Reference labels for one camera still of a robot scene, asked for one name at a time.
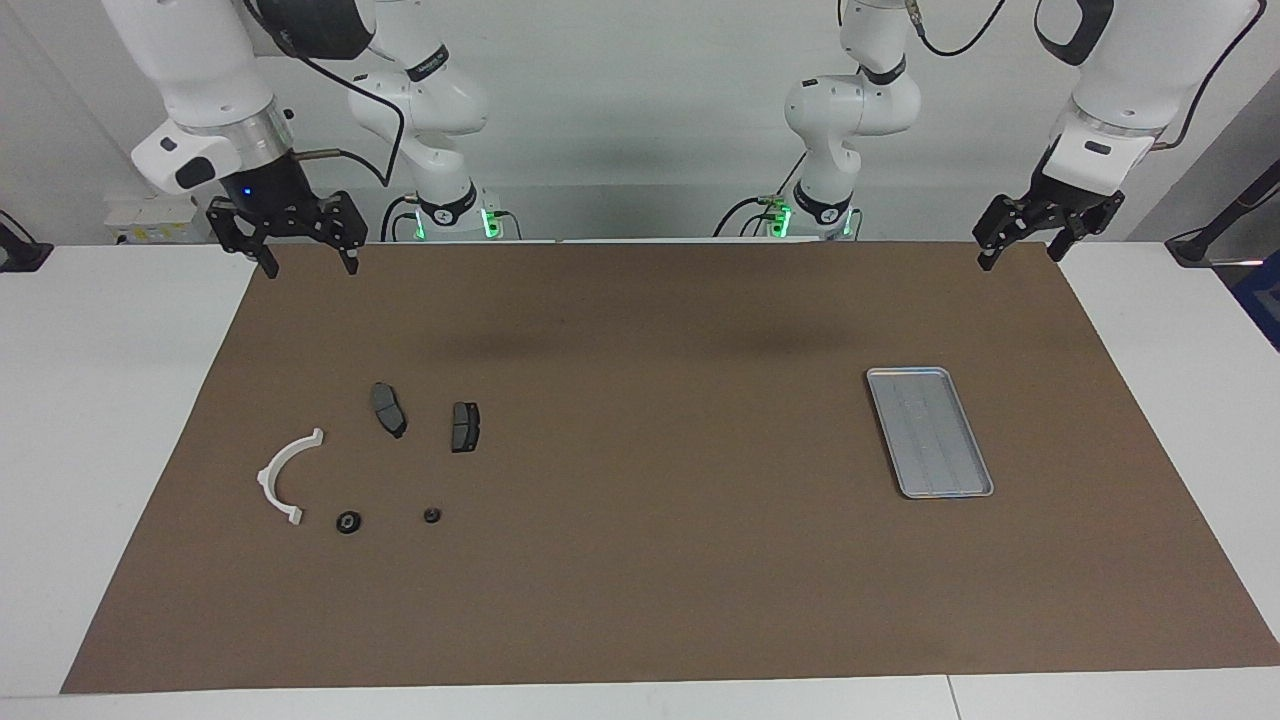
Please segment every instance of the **black rubber ring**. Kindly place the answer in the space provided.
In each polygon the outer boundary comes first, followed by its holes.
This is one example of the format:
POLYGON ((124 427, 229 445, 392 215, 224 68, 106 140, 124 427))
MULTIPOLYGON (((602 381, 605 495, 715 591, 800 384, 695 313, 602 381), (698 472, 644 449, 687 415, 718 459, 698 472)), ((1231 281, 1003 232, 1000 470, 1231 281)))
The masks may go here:
POLYGON ((356 512, 355 510, 348 510, 342 515, 338 515, 337 527, 338 532, 344 536, 355 533, 356 530, 360 529, 360 512, 356 512))

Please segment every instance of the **metal tray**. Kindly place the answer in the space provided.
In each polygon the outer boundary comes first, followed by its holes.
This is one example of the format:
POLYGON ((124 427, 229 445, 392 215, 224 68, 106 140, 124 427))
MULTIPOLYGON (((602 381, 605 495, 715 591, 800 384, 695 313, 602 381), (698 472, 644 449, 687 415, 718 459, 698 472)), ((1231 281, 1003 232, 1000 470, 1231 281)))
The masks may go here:
POLYGON ((986 497, 995 491, 951 374, 942 368, 867 372, 902 495, 986 497))

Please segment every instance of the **cable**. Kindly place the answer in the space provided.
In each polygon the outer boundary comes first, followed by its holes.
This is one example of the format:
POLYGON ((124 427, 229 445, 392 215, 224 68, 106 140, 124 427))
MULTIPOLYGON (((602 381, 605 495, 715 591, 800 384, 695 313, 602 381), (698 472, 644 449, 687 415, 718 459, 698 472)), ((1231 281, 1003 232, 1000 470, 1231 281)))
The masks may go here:
POLYGON ((364 95, 365 97, 367 97, 367 99, 370 99, 370 100, 372 100, 375 102, 385 105, 385 106, 390 108, 392 111, 396 113, 396 118, 398 119, 399 124, 396 128, 396 140, 392 142, 392 155, 390 155, 390 158, 387 159, 387 172, 385 173, 379 173, 378 168, 375 168, 372 163, 370 163, 369 160, 365 160, 364 158, 361 158, 360 155, 356 155, 355 152, 348 152, 346 150, 339 151, 343 158, 348 158, 348 159, 356 160, 361 165, 369 168, 369 170, 371 173, 374 173, 374 177, 378 178, 378 182, 381 183, 383 187, 390 187, 390 184, 392 184, 392 173, 396 170, 396 158, 399 156, 401 142, 404 141, 404 127, 408 124, 408 120, 404 118, 404 111, 401 110, 399 106, 396 105, 394 102, 392 102, 390 100, 388 100, 385 97, 379 97, 379 96, 374 95, 372 92, 369 92, 367 90, 365 90, 362 87, 358 87, 355 83, 348 82, 348 81, 346 81, 346 79, 335 76, 334 73, 332 73, 328 69, 320 67, 319 64, 316 64, 316 61, 312 60, 311 58, 305 58, 302 55, 298 55, 298 60, 302 60, 303 65, 311 68, 312 70, 315 70, 315 72, 317 72, 320 74, 323 74, 324 77, 332 79, 333 82, 335 82, 335 83, 346 87, 347 90, 349 90, 349 91, 352 91, 352 92, 355 92, 357 95, 364 95))
POLYGON ((31 231, 28 231, 27 228, 22 227, 22 223, 19 223, 17 219, 14 219, 13 215, 10 215, 9 213, 5 213, 4 210, 0 210, 0 215, 3 215, 4 219, 9 220, 9 223, 13 227, 15 227, 19 231, 22 231, 22 234, 27 236, 27 240, 29 240, 32 245, 37 245, 36 236, 31 234, 31 231))
POLYGON ((396 237, 396 229, 399 228, 399 222, 404 219, 417 220, 417 213, 401 213, 396 215, 396 220, 392 222, 392 242, 399 242, 399 238, 396 237))
MULTIPOLYGON (((791 178, 796 177, 796 170, 800 169, 800 165, 804 163, 804 159, 808 158, 808 156, 809 156, 809 151, 808 150, 805 150, 804 152, 800 154, 800 158, 796 160, 796 164, 791 165, 791 172, 787 173, 786 179, 782 181, 782 184, 778 186, 778 191, 774 192, 774 195, 782 195, 782 191, 787 188, 787 183, 791 182, 791 178)), ((760 225, 763 225, 763 224, 764 224, 764 220, 759 220, 758 223, 755 223, 755 229, 751 231, 751 237, 755 237, 755 236, 760 234, 760 225)))
POLYGON ((748 218, 746 222, 742 223, 742 229, 737 231, 737 236, 739 237, 755 237, 755 236, 760 234, 760 224, 763 224, 764 220, 768 220, 768 219, 769 219, 769 214, 768 213, 760 213, 759 215, 754 215, 751 218, 748 218), (755 225, 755 232, 753 232, 750 236, 748 236, 746 234, 746 225, 749 225, 749 224, 751 224, 753 222, 756 222, 756 220, 759 220, 759 223, 755 225))
POLYGON ((390 187, 390 184, 392 184, 392 173, 396 170, 396 159, 399 156, 401 143, 404 141, 404 128, 408 124, 408 119, 404 118, 404 111, 401 110, 399 106, 396 105, 394 102, 392 102, 390 100, 387 100, 385 97, 379 97, 378 95, 374 95, 372 92, 369 92, 367 90, 365 90, 362 87, 358 87, 355 83, 352 83, 352 82, 349 82, 349 81, 347 81, 347 79, 344 79, 342 77, 338 77, 333 72, 330 72, 328 69, 320 67, 311 58, 307 58, 306 55, 302 55, 301 53, 298 53, 297 50, 294 50, 288 41, 284 41, 284 40, 280 38, 279 33, 274 32, 270 27, 268 27, 266 20, 262 19, 262 14, 253 5, 253 0, 243 0, 243 4, 244 4, 244 9, 248 10, 248 14, 253 17, 253 22, 256 22, 259 24, 259 27, 261 27, 264 31, 266 31, 266 33, 270 35, 273 40, 275 40, 275 44, 279 45, 280 49, 284 50, 287 54, 297 58, 300 61, 302 61, 303 65, 306 65, 306 67, 311 68, 312 70, 320 73, 321 76, 329 78, 330 81, 333 81, 333 82, 335 82, 335 83, 346 87, 347 90, 349 90, 349 91, 352 91, 352 92, 355 92, 357 95, 362 95, 362 96, 372 100, 374 102, 378 102, 380 105, 385 105, 387 108, 390 108, 393 113, 396 113, 396 118, 398 120, 398 127, 396 129, 396 141, 392 142, 392 155, 387 160, 387 172, 385 173, 379 172, 378 168, 374 167, 372 163, 370 163, 369 160, 361 158, 360 155, 356 155, 355 152, 349 152, 347 150, 338 150, 338 155, 340 155, 343 158, 347 158, 348 160, 355 160, 355 161, 360 163, 361 165, 364 165, 366 169, 369 169, 369 172, 374 173, 374 177, 378 178, 378 182, 383 187, 390 187))
POLYGON ((516 240, 525 240, 525 231, 520 229, 520 218, 511 210, 495 210, 494 218, 511 218, 516 223, 516 240))
POLYGON ((1257 0, 1257 1, 1258 1, 1258 12, 1253 14, 1253 19, 1251 19, 1248 24, 1244 26, 1244 29, 1242 29, 1240 33, 1235 36, 1235 40, 1233 40, 1231 44, 1226 46, 1226 50, 1222 50, 1222 54, 1219 55, 1217 61, 1213 63, 1213 67, 1208 69, 1208 74, 1204 76, 1204 79, 1201 82, 1199 90, 1196 91, 1196 97, 1192 99, 1190 108, 1187 109, 1187 118, 1183 119, 1183 128, 1178 131, 1178 138, 1175 138, 1172 142, 1157 142, 1152 145, 1151 152, 1158 152, 1161 150, 1172 150, 1174 147, 1181 145, 1183 140, 1187 140, 1187 131, 1190 129, 1192 127, 1192 119, 1196 117, 1196 109, 1199 108, 1199 101, 1201 99, 1204 97, 1204 91, 1208 90, 1208 83, 1210 81, 1213 79, 1213 74, 1217 72, 1219 68, 1222 67, 1222 63, 1225 63, 1226 58, 1231 54, 1233 50, 1235 50, 1235 46, 1244 40, 1244 36, 1249 35, 1249 31, 1253 29, 1253 26, 1258 24, 1258 20, 1262 19, 1262 14, 1267 12, 1267 0, 1257 0))
POLYGON ((721 231, 724 229, 726 224, 728 224, 730 218, 732 218, 733 215, 737 214, 739 210, 741 210, 742 208, 746 208, 748 205, 750 205, 753 202, 756 204, 756 205, 763 205, 763 202, 760 202, 759 197, 748 197, 746 200, 740 200, 737 202, 737 205, 733 205, 732 208, 730 208, 728 213, 724 213, 724 217, 721 218, 719 224, 716 225, 716 232, 712 233, 712 237, 719 237, 721 231))
POLYGON ((387 242, 387 228, 392 224, 392 214, 404 202, 413 202, 412 196, 406 197, 402 195, 392 200, 392 204, 387 206, 387 213, 383 214, 383 232, 378 236, 378 242, 387 242))
POLYGON ((858 237, 863 234, 863 218, 864 218, 864 215, 863 215, 863 209, 861 208, 854 208, 852 210, 850 210, 850 214, 854 214, 854 213, 858 214, 858 228, 854 229, 854 240, 852 240, 852 242, 858 242, 858 237))
POLYGON ((929 42, 929 38, 924 35, 924 20, 920 19, 919 8, 916 8, 915 13, 911 13, 911 24, 915 26, 915 35, 920 36, 920 42, 924 44, 924 46, 929 50, 929 53, 933 53, 940 58, 955 58, 956 55, 963 55, 968 53, 970 49, 973 49, 974 45, 978 44, 979 40, 982 40, 982 36, 987 35, 987 31, 991 28, 991 23, 996 22, 996 15, 1000 14, 1000 10, 1005 9, 1006 1, 1007 0, 1000 0, 998 3, 996 3, 995 9, 992 9, 991 14, 987 15, 987 22, 982 23, 982 27, 978 28, 978 35, 974 35, 969 42, 965 42, 956 50, 938 50, 937 47, 934 47, 932 42, 929 42))

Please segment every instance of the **white table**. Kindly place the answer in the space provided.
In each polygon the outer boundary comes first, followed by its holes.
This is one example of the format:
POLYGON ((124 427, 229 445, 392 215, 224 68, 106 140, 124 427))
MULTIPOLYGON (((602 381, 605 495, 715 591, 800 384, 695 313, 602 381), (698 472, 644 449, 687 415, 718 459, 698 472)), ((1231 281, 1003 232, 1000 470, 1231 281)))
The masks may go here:
MULTIPOLYGON (((1277 633, 1280 355, 1158 245, 1082 245, 1062 268, 1277 633)), ((252 269, 63 247, 0 275, 0 717, 1280 717, 1280 669, 52 697, 252 269)))

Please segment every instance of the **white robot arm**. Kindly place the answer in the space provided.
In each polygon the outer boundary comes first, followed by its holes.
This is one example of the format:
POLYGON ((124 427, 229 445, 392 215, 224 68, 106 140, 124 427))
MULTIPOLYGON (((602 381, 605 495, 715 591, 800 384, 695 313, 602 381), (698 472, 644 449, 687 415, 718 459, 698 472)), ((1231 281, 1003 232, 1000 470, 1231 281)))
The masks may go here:
MULTIPOLYGON (((356 78, 356 85, 389 100, 406 118, 401 156, 413 173, 419 224, 433 234, 486 237, 486 205, 461 152, 449 137, 484 129, 489 100, 480 86, 451 60, 449 50, 425 24, 420 1, 378 0, 378 31, 371 50, 401 65, 356 78)), ((348 94, 356 120, 389 143, 399 131, 390 108, 360 92, 348 94)))
POLYGON ((1012 242, 1061 228, 1057 261, 1076 241, 1106 229, 1124 202, 1120 184, 1176 118, 1251 14, 1257 0, 1041 0, 1041 42, 1080 81, 1053 140, 1020 199, 997 196, 973 229, 992 269, 1012 242))
MULTIPOLYGON (((142 174, 165 192, 220 181, 227 197, 206 211, 223 249, 279 265, 269 237, 310 237, 338 250, 347 272, 367 227, 346 192, 320 199, 293 154, 275 96, 257 73, 244 26, 228 0, 102 0, 138 68, 160 90, 169 119, 133 150, 142 174), (242 232, 241 220, 253 229, 242 232)), ((344 53, 371 38, 370 0, 320 4, 317 26, 346 28, 344 53)))
POLYGON ((920 114, 920 88, 906 74, 905 8, 904 0, 850 0, 840 37, 858 74, 805 79, 787 95, 787 124, 808 150, 787 190, 799 234, 842 234, 861 169, 852 140, 902 132, 920 114))

